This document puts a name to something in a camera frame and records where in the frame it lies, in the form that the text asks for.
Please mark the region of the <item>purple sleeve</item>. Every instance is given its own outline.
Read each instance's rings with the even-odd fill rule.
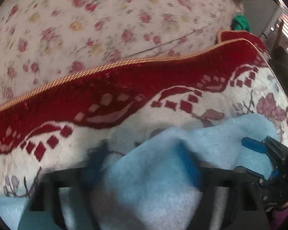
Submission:
[[[288,215],[288,208],[282,211],[273,210],[272,220],[270,221],[271,230],[276,230]]]

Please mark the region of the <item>light blue fabric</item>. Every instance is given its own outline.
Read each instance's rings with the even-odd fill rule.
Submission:
[[[268,178],[273,166],[265,154],[241,145],[243,137],[278,140],[273,124],[259,114],[231,118],[219,126],[185,131],[169,128],[114,163],[95,191],[94,211],[102,229],[130,229],[126,220],[137,218],[135,229],[185,229],[200,200],[175,146],[185,146],[203,161],[232,170],[242,165]],[[112,204],[105,205],[111,197]],[[116,217],[128,209],[125,216]]]

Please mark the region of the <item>blue cloth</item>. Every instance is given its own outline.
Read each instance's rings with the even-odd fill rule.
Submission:
[[[131,219],[143,223],[133,229],[185,229],[201,193],[175,151],[177,145],[183,141],[215,167],[233,170],[241,165],[268,178],[273,171],[269,158],[241,144],[244,137],[262,141],[266,136],[279,139],[273,124],[259,114],[208,128],[163,131],[109,167],[92,200],[102,229],[130,229]]]

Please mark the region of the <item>green object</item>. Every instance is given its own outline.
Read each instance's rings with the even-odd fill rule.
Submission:
[[[246,30],[247,32],[251,32],[251,26],[243,15],[234,17],[231,28],[232,30]]]

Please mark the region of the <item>green cloth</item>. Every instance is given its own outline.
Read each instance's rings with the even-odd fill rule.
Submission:
[[[247,32],[251,32],[251,26],[243,15],[234,17],[231,28],[232,30],[246,30]]]

